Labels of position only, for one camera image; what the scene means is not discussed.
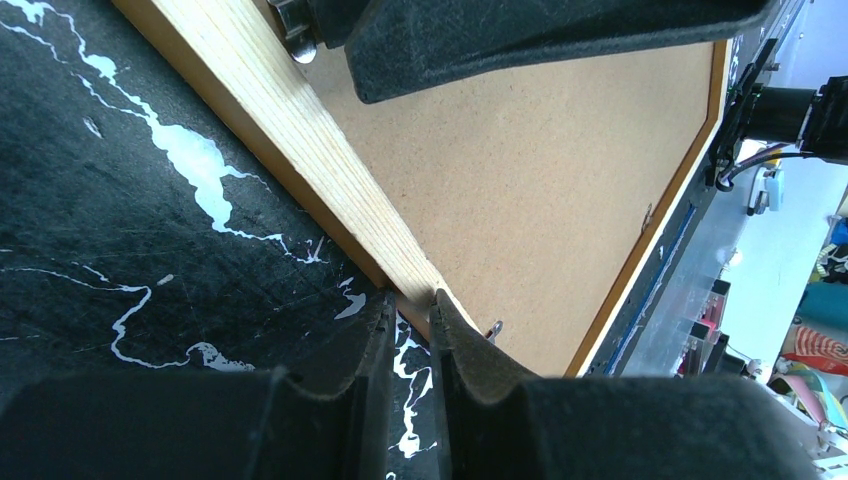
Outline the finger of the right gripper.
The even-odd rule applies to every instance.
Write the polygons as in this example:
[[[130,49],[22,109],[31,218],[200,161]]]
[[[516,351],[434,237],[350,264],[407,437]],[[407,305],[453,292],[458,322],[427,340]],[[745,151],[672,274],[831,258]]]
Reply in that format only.
[[[729,39],[773,1],[374,1],[344,51],[372,104],[491,71]]]

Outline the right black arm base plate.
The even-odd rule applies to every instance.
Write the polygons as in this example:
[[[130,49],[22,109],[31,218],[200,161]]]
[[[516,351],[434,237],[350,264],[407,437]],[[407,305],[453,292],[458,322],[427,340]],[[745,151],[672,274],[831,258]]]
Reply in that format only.
[[[817,89],[771,87],[762,78],[778,51],[767,39],[728,93],[718,132],[707,151],[705,185],[733,189],[742,172],[783,158],[847,163],[847,77],[833,76]]]

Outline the orange wooden picture frame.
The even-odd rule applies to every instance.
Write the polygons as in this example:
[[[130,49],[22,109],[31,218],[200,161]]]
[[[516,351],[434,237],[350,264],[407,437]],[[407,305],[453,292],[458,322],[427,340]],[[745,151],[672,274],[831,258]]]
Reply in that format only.
[[[359,159],[337,122],[285,51],[270,10],[258,1],[121,1],[119,11],[167,59],[217,116],[313,216],[366,276],[395,289],[400,310],[422,333],[437,290],[446,291],[476,330],[446,281]],[[710,90],[707,127],[673,179],[673,196],[640,240],[634,273],[617,280],[582,345],[581,361],[562,376],[583,375],[651,256],[670,210],[712,140],[724,105],[729,41]]]

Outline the brown cardboard backing board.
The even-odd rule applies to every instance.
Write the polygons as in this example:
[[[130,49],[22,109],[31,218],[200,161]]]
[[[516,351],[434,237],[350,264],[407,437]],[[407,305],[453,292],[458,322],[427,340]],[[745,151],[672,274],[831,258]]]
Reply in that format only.
[[[526,368],[560,377],[707,127],[722,48],[495,71],[375,105],[343,53],[301,75],[458,302]]]

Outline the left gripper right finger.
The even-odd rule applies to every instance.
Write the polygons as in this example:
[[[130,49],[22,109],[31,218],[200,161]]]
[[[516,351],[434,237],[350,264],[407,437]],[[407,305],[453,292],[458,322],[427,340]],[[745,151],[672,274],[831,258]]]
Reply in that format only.
[[[812,479],[778,404],[738,377],[546,378],[430,306],[446,479]]]

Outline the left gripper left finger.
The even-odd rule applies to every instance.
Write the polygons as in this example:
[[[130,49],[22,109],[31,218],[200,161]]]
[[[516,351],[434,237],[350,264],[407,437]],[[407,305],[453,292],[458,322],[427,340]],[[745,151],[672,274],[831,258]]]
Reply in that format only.
[[[396,300],[382,290],[295,368],[82,374],[1,415],[5,479],[380,479]]]

